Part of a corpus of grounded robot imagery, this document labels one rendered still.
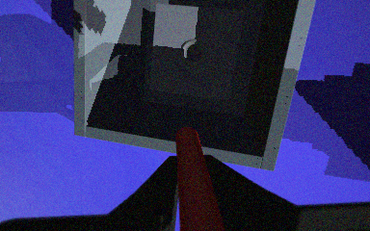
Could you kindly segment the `dark red peg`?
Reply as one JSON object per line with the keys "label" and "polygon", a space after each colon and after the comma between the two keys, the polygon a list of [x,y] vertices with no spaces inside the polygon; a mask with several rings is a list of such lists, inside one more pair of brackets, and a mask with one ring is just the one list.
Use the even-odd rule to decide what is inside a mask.
{"label": "dark red peg", "polygon": [[183,127],[175,139],[180,231],[225,231],[198,132]]}

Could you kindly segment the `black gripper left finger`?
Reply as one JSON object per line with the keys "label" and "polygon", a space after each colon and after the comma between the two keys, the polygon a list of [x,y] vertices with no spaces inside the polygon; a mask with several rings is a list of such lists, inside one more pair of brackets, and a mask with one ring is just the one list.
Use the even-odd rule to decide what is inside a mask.
{"label": "black gripper left finger", "polygon": [[0,231],[175,231],[177,169],[170,156],[106,215],[10,218],[0,221]]}

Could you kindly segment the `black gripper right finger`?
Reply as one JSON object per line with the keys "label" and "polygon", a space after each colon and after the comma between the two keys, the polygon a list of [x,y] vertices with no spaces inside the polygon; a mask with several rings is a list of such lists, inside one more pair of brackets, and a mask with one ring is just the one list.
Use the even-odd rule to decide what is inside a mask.
{"label": "black gripper right finger", "polygon": [[370,202],[296,205],[204,155],[225,231],[370,231]]}

